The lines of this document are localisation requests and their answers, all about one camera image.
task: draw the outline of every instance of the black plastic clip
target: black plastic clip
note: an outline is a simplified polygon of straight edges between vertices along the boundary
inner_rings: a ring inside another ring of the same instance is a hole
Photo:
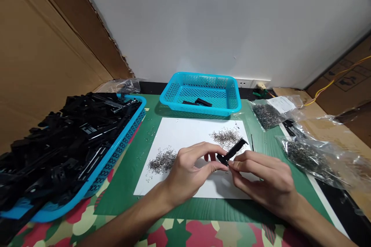
[[[211,107],[212,106],[211,103],[206,102],[206,101],[204,101],[204,100],[202,100],[200,98],[196,99],[195,103],[199,103],[199,104],[202,104],[202,105],[205,105],[205,106],[208,106],[208,107]]]
[[[243,147],[244,144],[248,144],[248,142],[241,138],[225,156],[217,154],[216,157],[221,163],[223,163],[225,166],[228,166],[228,160],[235,156],[235,154]]]
[[[198,104],[193,103],[193,102],[188,102],[188,101],[186,101],[186,100],[183,100],[183,104],[197,105],[197,106],[198,106]]]

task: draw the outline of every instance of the white label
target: white label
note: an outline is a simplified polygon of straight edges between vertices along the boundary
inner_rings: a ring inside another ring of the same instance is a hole
[[[280,114],[284,114],[296,108],[295,104],[288,100],[287,97],[278,96],[268,99],[267,102],[272,105]]]

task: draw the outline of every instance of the blue plastic basket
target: blue plastic basket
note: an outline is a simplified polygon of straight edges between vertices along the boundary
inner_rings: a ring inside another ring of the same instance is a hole
[[[212,107],[182,104],[201,98]],[[172,110],[228,117],[241,110],[237,80],[230,76],[178,72],[171,77],[160,96]]]
[[[146,105],[146,99],[141,96],[125,96],[126,100],[134,98],[139,100],[142,104],[139,106],[134,116],[117,137],[116,141],[112,144],[112,147],[102,158],[98,166],[95,168],[93,173],[81,187],[75,197],[69,203],[63,206],[59,206],[54,203],[47,203],[39,212],[34,215],[34,217],[31,219],[32,222],[44,223],[53,221],[73,209],[75,205],[77,205],[82,199],[89,198],[97,193],[97,191],[100,189],[103,182],[107,178],[108,174],[110,173],[111,169],[113,168],[113,166],[115,166],[118,158],[121,156],[135,130],[138,128],[142,119],[146,115],[146,111],[144,109],[144,106]],[[26,198],[22,198],[15,204],[15,206],[11,210],[2,211],[0,213],[0,216],[11,219],[19,219],[31,207],[32,205],[30,204],[30,201]]]

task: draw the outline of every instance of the person's left hand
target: person's left hand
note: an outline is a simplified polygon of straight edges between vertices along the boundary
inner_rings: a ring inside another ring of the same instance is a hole
[[[209,154],[215,157],[215,153],[223,156],[227,154],[219,145],[206,142],[179,150],[170,174],[162,184],[172,206],[178,206],[192,198],[212,172],[228,171],[227,166],[217,161],[211,161],[202,168],[194,165],[197,159]]]

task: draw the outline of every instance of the power socket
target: power socket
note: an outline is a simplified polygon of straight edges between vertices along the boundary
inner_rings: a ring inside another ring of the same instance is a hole
[[[251,82],[251,87],[250,88],[252,88],[252,89],[257,88],[258,83],[263,83],[268,88],[271,81],[270,80],[253,80]]]
[[[250,88],[253,80],[236,78],[239,88]]]

